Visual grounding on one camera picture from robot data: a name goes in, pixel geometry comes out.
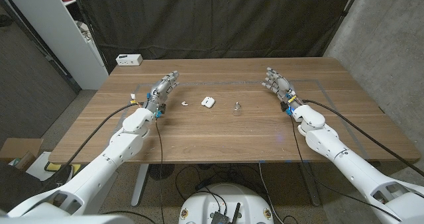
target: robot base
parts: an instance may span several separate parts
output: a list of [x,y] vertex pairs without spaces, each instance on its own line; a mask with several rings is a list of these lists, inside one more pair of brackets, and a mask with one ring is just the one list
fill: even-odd
[[[254,191],[238,185],[230,183],[212,184],[208,186],[209,190],[221,196],[227,204],[226,216],[229,221],[233,222],[237,203],[240,203],[238,211],[237,224],[274,223],[271,215],[271,209],[268,203]],[[219,202],[221,214],[224,214],[225,204],[223,200],[215,196]],[[218,211],[218,204],[212,194],[198,192],[190,196],[183,204],[178,223],[179,224],[210,224],[212,223],[213,214]]]

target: power strip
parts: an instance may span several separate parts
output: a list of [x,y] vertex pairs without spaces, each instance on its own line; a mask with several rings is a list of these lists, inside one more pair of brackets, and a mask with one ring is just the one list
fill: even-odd
[[140,54],[120,54],[116,61],[119,66],[138,66],[143,58]]

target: blue connector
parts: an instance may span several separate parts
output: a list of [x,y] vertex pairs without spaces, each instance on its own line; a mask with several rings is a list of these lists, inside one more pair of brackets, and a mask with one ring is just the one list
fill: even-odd
[[287,115],[292,115],[293,114],[293,112],[292,112],[292,108],[291,107],[288,107],[287,109],[286,109],[286,113],[287,113]]

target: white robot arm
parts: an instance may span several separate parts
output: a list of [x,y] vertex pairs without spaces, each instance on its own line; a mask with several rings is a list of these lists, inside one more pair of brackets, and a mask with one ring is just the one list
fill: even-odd
[[[12,209],[8,217],[65,217],[83,215],[90,201],[105,185],[113,172],[140,152],[149,126],[161,114],[161,106],[177,86],[178,72],[172,72],[156,83],[143,108],[138,108],[123,121],[123,127],[109,141],[109,146],[65,185],[30,197]],[[60,205],[53,205],[54,200]]]
[[285,78],[271,68],[267,75],[267,83],[262,85],[277,93],[286,113],[300,122],[297,129],[306,138],[307,145],[329,159],[368,203],[397,218],[372,208],[382,223],[422,221],[418,217],[424,217],[424,187],[383,175],[344,145],[337,132],[325,123],[324,116],[296,97],[293,86]]

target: robot finger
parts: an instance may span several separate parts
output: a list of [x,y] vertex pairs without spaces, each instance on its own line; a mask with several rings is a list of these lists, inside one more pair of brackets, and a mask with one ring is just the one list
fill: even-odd
[[275,87],[275,88],[279,88],[278,87],[278,83],[276,83],[273,79],[270,79],[270,78],[265,78],[265,80],[269,83],[269,84],[272,84],[272,86],[273,87]]
[[278,89],[277,89],[277,88],[275,88],[274,86],[270,85],[270,84],[267,84],[267,83],[265,83],[265,82],[262,82],[262,85],[263,85],[264,87],[266,87],[266,88],[270,89],[270,90],[271,90],[272,92],[274,92],[274,93],[277,93],[277,92],[278,92]]
[[174,81],[177,80],[178,76],[179,76],[178,71],[173,71],[173,72],[169,73],[168,75],[165,75],[162,78],[162,81],[169,81],[169,82],[173,83]]
[[272,68],[267,68],[266,75],[268,75],[273,80],[276,80],[278,78],[282,78],[282,76],[279,75],[279,73]]
[[283,97],[280,95],[280,92],[277,93],[277,97],[280,101],[283,101]]
[[173,85],[171,85],[171,87],[166,91],[166,93],[171,93],[171,91],[178,85],[180,84],[179,82],[174,83]]

